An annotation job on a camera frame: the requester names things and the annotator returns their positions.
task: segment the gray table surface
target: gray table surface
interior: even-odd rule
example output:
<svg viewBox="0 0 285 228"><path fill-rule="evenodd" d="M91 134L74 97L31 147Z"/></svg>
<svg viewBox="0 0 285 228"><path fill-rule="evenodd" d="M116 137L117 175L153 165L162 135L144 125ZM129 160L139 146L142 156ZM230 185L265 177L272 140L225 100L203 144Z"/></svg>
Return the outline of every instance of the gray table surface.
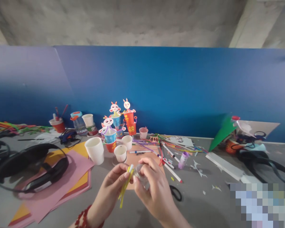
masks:
<svg viewBox="0 0 285 228"><path fill-rule="evenodd" d="M35 136L36 135L26 135L25 137L15 136L1 140L8 143L11 150L20 151L28 145L28 142L17 140L34 138ZM211 139L196 138L194 139L194 143L208 149ZM275 156L274 159L276 161L284 157L276 153L276 151L280 150L285 154L285 145L267 144L266 147L268 151L268 147L272 148L270 154ZM232 164L247 171L237 158L231 157L223 151L219 151L218 154ZM172 181L172 175L164 168L169 184L177 187L183 195L182 202L175 200L175 203L193 227L233 227L233 222L240 221L241 218L240 214L235 212L235 205L230 199L230 190L225 182L237 183L237 181L226 172L221 172L219 168L205 156L204 153L198 153L196 157L193 155L187 160L186 167L183 170L176 170L176 173L183 180L182 184L177 180ZM112 154L108 153L105 149L104 163L92 168L92 188L90 190L62 204L56 210L50 212L39 224L33 223L27 227L68 227L73 223L78 214L93 203L104 177L113 168L111 157ZM199 167L203 170L203 174L207 175L207 178L201 177L196 170L190 168L190 165L194 164L193 160L200 164ZM282 159L281 163L285 164L285 158ZM218 186L222 191L217 189L213 190L212 185ZM8 226L20 204L21 201L17 199L12 192L0 188L0 227ZM112 214L105 221L104 227L138 228L161 227L161 225L148 212L143 203L136 196L134 190L129 190L125 194L123 208L119 209L119 204L117 203Z"/></svg>

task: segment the black strap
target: black strap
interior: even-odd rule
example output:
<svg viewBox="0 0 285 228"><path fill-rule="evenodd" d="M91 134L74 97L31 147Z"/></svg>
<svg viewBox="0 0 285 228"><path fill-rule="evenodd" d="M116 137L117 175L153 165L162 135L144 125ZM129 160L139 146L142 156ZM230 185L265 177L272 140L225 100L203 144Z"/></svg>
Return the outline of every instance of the black strap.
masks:
<svg viewBox="0 0 285 228"><path fill-rule="evenodd" d="M242 161L249 169L249 171L262 183L268 182L257 173L255 169L257 164L264 164L270 166L276 176L285 183L285 179L279 173L279 170L285 173L285 166L274 160L269 159L268 155L264 151L238 150L237 155L239 160Z"/></svg>

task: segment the blue partition board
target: blue partition board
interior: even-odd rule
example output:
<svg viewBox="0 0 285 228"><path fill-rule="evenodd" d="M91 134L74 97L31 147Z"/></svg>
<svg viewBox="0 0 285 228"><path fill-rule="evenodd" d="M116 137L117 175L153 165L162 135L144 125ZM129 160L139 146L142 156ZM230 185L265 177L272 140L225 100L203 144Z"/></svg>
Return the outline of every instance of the blue partition board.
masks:
<svg viewBox="0 0 285 228"><path fill-rule="evenodd" d="M214 137L225 114L281 125L285 50L190 47L0 47L0 121L48 125L54 107L92 113L111 101L136 110L137 132Z"/></svg>
<svg viewBox="0 0 285 228"><path fill-rule="evenodd" d="M0 47L0 121L49 126L55 107L71 126L74 96L53 47Z"/></svg>
<svg viewBox="0 0 285 228"><path fill-rule="evenodd" d="M80 110L100 126L111 101L136 110L137 129L214 137L224 114L278 122L285 142L285 50L56 47Z"/></svg>

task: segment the pink paper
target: pink paper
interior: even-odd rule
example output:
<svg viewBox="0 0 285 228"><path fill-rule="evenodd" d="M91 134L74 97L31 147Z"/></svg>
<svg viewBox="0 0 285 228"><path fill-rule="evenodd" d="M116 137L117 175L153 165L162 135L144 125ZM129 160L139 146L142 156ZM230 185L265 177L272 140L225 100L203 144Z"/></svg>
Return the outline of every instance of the pink paper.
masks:
<svg viewBox="0 0 285 228"><path fill-rule="evenodd" d="M84 193L85 191L89 190L91 188L91 171L89 170L88 171L88 186L83 188L82 190L79 190L78 192L64 198L63 200L60 200L55 206L53 209L51 209L51 211L55 210L56 208L58 208L61 204L75 198L76 196L80 195L81 193ZM12 226L9 226L10 228L24 228L28 225L30 225L31 223L34 222L34 218L32 216L24 219L23 221L15 224L15 225L12 225Z"/></svg>
<svg viewBox="0 0 285 228"><path fill-rule="evenodd" d="M71 150L68 152L69 167L62 178L38 193L20 193L34 218L39 223L58 203L58 201L93 167L94 163L84 156Z"/></svg>

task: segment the paper cup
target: paper cup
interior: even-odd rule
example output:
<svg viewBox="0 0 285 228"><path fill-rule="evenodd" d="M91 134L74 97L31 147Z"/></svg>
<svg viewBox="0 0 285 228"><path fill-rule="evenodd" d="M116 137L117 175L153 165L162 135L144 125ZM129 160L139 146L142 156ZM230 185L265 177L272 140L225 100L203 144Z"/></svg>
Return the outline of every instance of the paper cup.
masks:
<svg viewBox="0 0 285 228"><path fill-rule="evenodd" d="M119 129L117 130L116 135L118 139L122 139L124 136L124 131L122 129Z"/></svg>
<svg viewBox="0 0 285 228"><path fill-rule="evenodd" d="M238 149L245 147L247 144L239 144L232 139L228 139L226 142L226 152L229 154L235 154Z"/></svg>
<svg viewBox="0 0 285 228"><path fill-rule="evenodd" d="M85 114L82 116L82 119L87 127L95 125L93 121L93 114Z"/></svg>
<svg viewBox="0 0 285 228"><path fill-rule="evenodd" d="M136 135L136 123L127 124L129 135Z"/></svg>
<svg viewBox="0 0 285 228"><path fill-rule="evenodd" d="M121 125L121 117L111 117L113 119L113 124L115 126L115 128L119 128L119 126Z"/></svg>
<svg viewBox="0 0 285 228"><path fill-rule="evenodd" d="M112 143L107 143L106 140L104 140L105 146L109 153L114 153L114 149L116 148L116 140Z"/></svg>
<svg viewBox="0 0 285 228"><path fill-rule="evenodd" d="M139 129L139 137L140 139L146 139L148 135L148 128L140 128Z"/></svg>
<svg viewBox="0 0 285 228"><path fill-rule="evenodd" d="M133 112L125 112L123 115L127 122L127 125L132 125L134 123L134 113Z"/></svg>
<svg viewBox="0 0 285 228"><path fill-rule="evenodd" d="M127 147L127 150L130 150L132 148L132 136L124 136L122 139L123 145Z"/></svg>
<svg viewBox="0 0 285 228"><path fill-rule="evenodd" d="M52 127L58 132L58 133L63 133L66 128L64 127L64 123L63 123L63 119L60 118L58 121L51 119L50 121L50 125L52 125Z"/></svg>
<svg viewBox="0 0 285 228"><path fill-rule="evenodd" d="M127 158L127 147L125 145L119 145L114 149L114 154L117 161L124 162Z"/></svg>
<svg viewBox="0 0 285 228"><path fill-rule="evenodd" d="M85 148L95 165L101 165L104 162L104 146L99 137L88 139L85 142Z"/></svg>
<svg viewBox="0 0 285 228"><path fill-rule="evenodd" d="M104 138L106 139L107 143L116 141L116 129L110 128L107 133L104 134Z"/></svg>

